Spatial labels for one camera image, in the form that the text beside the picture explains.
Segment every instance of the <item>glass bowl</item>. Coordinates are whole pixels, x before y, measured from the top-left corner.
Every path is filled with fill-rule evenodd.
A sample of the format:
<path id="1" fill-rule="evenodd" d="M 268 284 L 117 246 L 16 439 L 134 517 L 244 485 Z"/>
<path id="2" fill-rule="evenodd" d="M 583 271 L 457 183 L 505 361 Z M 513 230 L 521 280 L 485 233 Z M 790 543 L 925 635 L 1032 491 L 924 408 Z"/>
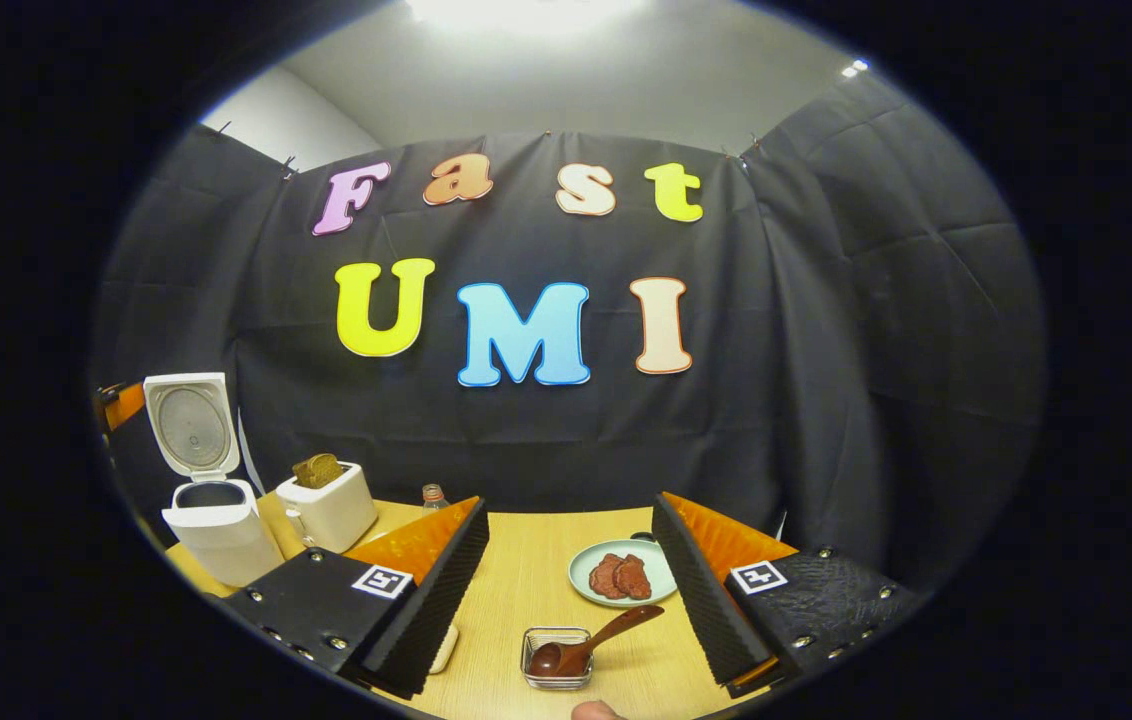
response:
<path id="1" fill-rule="evenodd" d="M 590 637 L 593 637 L 592 633 L 589 633 L 584 628 L 549 628 L 549 626 L 544 626 L 543 628 L 526 629 L 526 634 L 522 635 L 521 638 L 521 675 L 524 676 L 526 683 L 533 688 L 547 691 L 578 691 L 583 688 L 593 678 L 592 657 L 588 660 L 584 674 L 578 678 L 543 678 L 543 676 L 531 675 L 529 672 L 530 657 L 539 648 L 546 646 L 546 644 L 551 642 L 578 644 L 586 642 Z"/>

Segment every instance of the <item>brown spoon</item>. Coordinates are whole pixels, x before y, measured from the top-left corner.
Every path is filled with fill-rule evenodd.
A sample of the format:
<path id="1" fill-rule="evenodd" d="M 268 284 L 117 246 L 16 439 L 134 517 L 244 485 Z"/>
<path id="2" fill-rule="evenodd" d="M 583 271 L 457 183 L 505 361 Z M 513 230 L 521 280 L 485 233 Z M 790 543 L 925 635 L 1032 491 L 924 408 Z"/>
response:
<path id="1" fill-rule="evenodd" d="M 623 632 L 636 628 L 646 620 L 663 615 L 658 605 L 640 605 L 625 610 L 615 620 L 610 620 L 588 642 L 578 644 L 548 643 L 539 648 L 530 657 L 530 674 L 539 678 L 578 678 L 588 667 L 588 660 L 593 654 L 593 648 Z"/>

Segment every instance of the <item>wooden table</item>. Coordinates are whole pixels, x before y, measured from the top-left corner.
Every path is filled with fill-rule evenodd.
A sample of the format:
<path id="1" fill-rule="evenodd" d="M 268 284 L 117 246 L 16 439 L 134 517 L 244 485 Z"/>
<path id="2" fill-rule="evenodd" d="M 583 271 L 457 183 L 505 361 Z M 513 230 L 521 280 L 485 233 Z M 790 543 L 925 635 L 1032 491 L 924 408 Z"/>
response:
<path id="1" fill-rule="evenodd" d="M 377 500 L 375 507 L 379 518 L 358 545 L 420 516 L 418 505 Z M 286 559 L 305 550 L 273 492 L 260 498 L 259 509 Z M 620 614 L 620 609 L 580 597 L 566 568 L 585 547 L 650 530 L 650 507 L 566 514 L 490 512 L 490 542 L 453 620 L 460 638 L 451 663 L 429 675 L 424 692 L 403 705 L 449 720 L 569 720 L 571 709 L 580 702 L 603 700 L 629 720 L 677 720 L 756 697 L 758 693 L 731 700 L 726 688 L 713 683 L 680 592 L 659 602 L 666 609 L 661 618 L 599 648 L 593 679 L 584 689 L 540 691 L 522 678 L 518 665 L 525 629 L 575 625 L 597 632 Z M 182 546 L 169 548 L 168 558 L 201 591 L 220 597 L 235 591 L 206 574 Z"/>

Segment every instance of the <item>light blue plate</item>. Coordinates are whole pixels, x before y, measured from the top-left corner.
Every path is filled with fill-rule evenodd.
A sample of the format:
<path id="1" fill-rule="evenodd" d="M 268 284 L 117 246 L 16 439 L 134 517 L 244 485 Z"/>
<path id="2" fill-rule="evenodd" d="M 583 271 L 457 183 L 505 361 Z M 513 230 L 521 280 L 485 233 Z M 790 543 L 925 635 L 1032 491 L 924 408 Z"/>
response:
<path id="1" fill-rule="evenodd" d="M 644 563 L 644 571 L 650 580 L 650 597 L 648 600 L 633 600 L 625 597 L 621 600 L 611 600 L 604 594 L 593 592 L 593 588 L 588 586 L 588 575 L 593 568 L 601 565 L 607 552 L 615 552 L 620 557 L 626 555 L 638 556 Z M 633 607 L 634 605 L 650 605 L 659 602 L 671 593 L 677 592 L 677 584 L 672 580 L 672 572 L 668 569 L 668 560 L 663 559 L 663 548 L 659 543 L 649 541 L 635 541 L 635 539 L 624 539 L 624 541 L 607 541 L 586 548 L 571 560 L 571 584 L 581 595 L 592 600 L 598 605 L 611 607 Z"/>

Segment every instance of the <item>blue letter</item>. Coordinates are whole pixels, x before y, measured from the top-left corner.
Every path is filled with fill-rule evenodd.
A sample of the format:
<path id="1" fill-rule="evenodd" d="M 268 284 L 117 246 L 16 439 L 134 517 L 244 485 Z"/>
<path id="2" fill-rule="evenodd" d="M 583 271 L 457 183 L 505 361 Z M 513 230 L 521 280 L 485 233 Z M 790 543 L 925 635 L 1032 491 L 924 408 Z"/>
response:
<path id="1" fill-rule="evenodd" d="M 499 382 L 499 370 L 490 363 L 490 348 L 498 352 L 512 382 L 526 379 L 535 351 L 544 349 L 535 379 L 546 386 L 578 386 L 588 382 L 578 346 L 580 309 L 588 288 L 576 283 L 552 283 L 544 288 L 521 322 L 508 293 L 496 283 L 475 283 L 460 289 L 460 301 L 469 309 L 469 363 L 460 370 L 465 387 L 490 387 Z"/>

